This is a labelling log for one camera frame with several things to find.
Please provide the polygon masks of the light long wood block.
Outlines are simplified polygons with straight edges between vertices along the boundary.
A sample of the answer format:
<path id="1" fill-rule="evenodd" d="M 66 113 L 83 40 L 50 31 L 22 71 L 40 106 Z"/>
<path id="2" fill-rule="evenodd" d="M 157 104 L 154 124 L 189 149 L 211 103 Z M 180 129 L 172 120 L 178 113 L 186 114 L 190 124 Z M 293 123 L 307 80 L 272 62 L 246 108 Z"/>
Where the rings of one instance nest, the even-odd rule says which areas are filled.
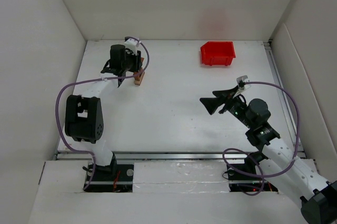
<path id="1" fill-rule="evenodd" d="M 141 83 L 142 83 L 142 81 L 143 81 L 144 75 L 145 75 L 145 73 L 143 74 L 143 77 L 142 77 L 139 81 L 136 81 L 136 80 L 134 79 L 134 84 L 137 85 L 137 86 L 140 86 Z"/>

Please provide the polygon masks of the red plastic bin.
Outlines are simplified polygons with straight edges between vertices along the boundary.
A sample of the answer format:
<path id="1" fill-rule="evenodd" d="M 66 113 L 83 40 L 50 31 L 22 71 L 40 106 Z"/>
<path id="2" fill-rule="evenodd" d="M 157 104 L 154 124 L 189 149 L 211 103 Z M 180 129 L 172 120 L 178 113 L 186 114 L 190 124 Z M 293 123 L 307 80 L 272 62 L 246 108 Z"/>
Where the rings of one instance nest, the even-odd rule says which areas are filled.
<path id="1" fill-rule="evenodd" d="M 231 41 L 208 41 L 201 46 L 201 63 L 207 66 L 230 66 L 236 58 Z"/>

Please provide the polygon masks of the reddish arch wood block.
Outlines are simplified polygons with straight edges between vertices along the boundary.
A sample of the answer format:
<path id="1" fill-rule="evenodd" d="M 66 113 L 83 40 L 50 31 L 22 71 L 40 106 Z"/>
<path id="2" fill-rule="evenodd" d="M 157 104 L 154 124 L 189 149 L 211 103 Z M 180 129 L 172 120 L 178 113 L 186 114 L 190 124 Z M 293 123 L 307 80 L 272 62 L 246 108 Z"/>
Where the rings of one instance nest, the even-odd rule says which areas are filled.
<path id="1" fill-rule="evenodd" d="M 136 81 L 139 81 L 143 77 L 143 74 L 144 74 L 144 69 L 141 68 L 139 71 L 134 72 L 133 77 Z"/>

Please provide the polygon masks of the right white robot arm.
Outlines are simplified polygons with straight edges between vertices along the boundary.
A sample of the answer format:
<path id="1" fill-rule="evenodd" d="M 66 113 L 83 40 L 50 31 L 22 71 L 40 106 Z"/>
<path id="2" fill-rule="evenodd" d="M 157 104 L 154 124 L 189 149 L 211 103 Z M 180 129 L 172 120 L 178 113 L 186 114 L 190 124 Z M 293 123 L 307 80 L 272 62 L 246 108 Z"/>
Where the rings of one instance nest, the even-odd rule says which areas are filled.
<path id="1" fill-rule="evenodd" d="M 336 221 L 336 182 L 319 175 L 289 148 L 281 136 L 268 123 L 271 116 L 268 105 L 261 99 L 246 102 L 239 84 L 233 89 L 213 91 L 212 98 L 200 98 L 210 115 L 229 112 L 248 131 L 246 137 L 257 151 L 245 158 L 237 173 L 259 178 L 273 184 L 300 209 L 307 223 L 333 223 Z"/>

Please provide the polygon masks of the white foam front panel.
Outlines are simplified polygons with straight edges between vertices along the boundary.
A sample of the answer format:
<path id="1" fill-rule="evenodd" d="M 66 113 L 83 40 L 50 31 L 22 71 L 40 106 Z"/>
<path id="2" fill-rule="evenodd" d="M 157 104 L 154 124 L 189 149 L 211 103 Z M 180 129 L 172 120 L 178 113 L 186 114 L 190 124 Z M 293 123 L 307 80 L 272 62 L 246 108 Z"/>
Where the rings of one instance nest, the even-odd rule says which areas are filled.
<path id="1" fill-rule="evenodd" d="M 135 193 L 228 193 L 219 161 L 155 161 L 134 165 Z"/>

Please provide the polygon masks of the aluminium right rail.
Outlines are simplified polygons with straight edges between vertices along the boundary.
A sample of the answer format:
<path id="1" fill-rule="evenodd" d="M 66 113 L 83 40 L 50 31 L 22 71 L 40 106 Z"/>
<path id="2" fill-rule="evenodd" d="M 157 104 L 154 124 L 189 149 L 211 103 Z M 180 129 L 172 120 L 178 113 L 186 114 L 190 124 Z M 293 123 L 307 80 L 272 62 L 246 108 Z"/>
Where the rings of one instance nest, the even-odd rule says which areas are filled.
<path id="1" fill-rule="evenodd" d="M 274 84 L 280 86 L 281 88 L 284 88 L 282 80 L 281 80 L 281 76 L 280 76 L 279 71 L 277 69 L 276 61 L 274 59 L 270 43 L 269 42 L 263 42 L 263 45 L 264 45 L 266 56 L 267 56 L 267 59 L 269 61 L 269 65 L 270 65 L 271 72 L 272 72 L 272 75 L 273 75 Z M 289 131 L 293 146 L 295 146 L 296 135 L 297 135 L 297 122 L 296 122 L 297 116 L 296 116 L 296 114 L 293 115 L 293 113 L 292 113 L 292 109 L 291 109 L 292 108 L 292 102 L 289 99 L 289 96 L 284 91 L 282 91 L 280 89 L 277 89 L 277 93 L 279 95 L 281 107 L 282 107 L 282 110 L 283 110 L 283 113 L 284 113 L 284 117 L 285 117 L 285 120 L 286 120 L 286 123 L 287 123 L 288 131 Z"/>

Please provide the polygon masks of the aluminium rail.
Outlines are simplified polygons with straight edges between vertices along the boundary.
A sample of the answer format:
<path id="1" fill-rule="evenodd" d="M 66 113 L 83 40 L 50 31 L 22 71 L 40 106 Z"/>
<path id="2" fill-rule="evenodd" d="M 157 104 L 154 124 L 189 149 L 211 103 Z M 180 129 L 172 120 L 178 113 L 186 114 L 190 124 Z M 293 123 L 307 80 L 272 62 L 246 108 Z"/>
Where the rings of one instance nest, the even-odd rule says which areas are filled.
<path id="1" fill-rule="evenodd" d="M 274 59 L 270 43 L 269 42 L 263 42 L 263 45 L 264 45 L 266 56 L 267 56 L 267 59 L 269 61 L 269 65 L 270 65 L 271 72 L 272 72 L 272 75 L 273 75 L 274 84 L 280 86 L 281 88 L 284 88 L 282 80 L 281 80 L 281 76 L 280 76 L 279 71 L 277 69 L 276 61 Z M 292 113 L 292 109 L 291 109 L 292 108 L 292 102 L 289 99 L 289 96 L 284 91 L 282 91 L 280 89 L 277 89 L 277 93 L 279 95 L 281 107 L 282 107 L 282 110 L 283 110 L 283 113 L 284 113 L 284 117 L 285 117 L 285 120 L 286 120 L 286 123 L 287 123 L 288 131 L 289 131 L 293 146 L 295 146 L 296 135 L 297 135 L 297 122 L 296 122 L 297 116 L 296 116 L 296 114 L 293 115 L 293 113 Z"/>
<path id="2" fill-rule="evenodd" d="M 194 159 L 222 159 L 222 153 L 146 153 L 146 152 L 115 152 L 118 160 L 194 160 Z M 59 152 L 56 159 L 89 159 L 88 154 L 73 152 Z"/>

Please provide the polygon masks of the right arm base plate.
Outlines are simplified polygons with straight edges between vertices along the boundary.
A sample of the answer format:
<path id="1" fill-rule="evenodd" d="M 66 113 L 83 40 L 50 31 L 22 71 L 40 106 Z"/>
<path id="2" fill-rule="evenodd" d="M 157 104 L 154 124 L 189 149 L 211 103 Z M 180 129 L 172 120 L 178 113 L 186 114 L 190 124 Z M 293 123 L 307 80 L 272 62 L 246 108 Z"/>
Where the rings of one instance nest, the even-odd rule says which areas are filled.
<path id="1" fill-rule="evenodd" d="M 230 192 L 245 192 L 254 194 L 262 188 L 262 180 L 240 174 L 226 166 L 227 170 L 223 173 L 223 178 L 229 182 Z"/>

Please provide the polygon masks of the aluminium front rail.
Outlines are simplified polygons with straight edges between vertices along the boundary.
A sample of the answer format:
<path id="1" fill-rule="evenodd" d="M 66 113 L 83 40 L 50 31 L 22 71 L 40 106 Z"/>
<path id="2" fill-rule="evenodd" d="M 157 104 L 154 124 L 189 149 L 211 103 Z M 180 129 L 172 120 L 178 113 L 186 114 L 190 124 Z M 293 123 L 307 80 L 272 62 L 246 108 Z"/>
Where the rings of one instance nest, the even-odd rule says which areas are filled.
<path id="1" fill-rule="evenodd" d="M 222 153 L 146 153 L 146 152 L 115 152 L 118 160 L 194 160 L 194 159 L 222 159 Z M 73 152 L 59 152 L 56 159 L 89 159 L 88 154 Z"/>

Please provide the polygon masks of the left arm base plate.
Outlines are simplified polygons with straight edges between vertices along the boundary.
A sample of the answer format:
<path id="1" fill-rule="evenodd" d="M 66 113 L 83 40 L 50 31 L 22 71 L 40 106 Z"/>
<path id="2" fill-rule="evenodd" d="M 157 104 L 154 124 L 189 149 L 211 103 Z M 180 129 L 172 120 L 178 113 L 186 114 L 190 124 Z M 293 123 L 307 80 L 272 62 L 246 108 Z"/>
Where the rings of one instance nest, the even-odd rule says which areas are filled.
<path id="1" fill-rule="evenodd" d="M 112 193 L 129 193 L 133 192 L 133 164 L 118 164 L 117 170 L 111 174 L 102 171 L 96 166 L 93 178 L 90 184 L 89 179 L 92 175 L 92 164 L 83 167 L 86 171 L 84 191 L 85 192 L 112 192 Z"/>

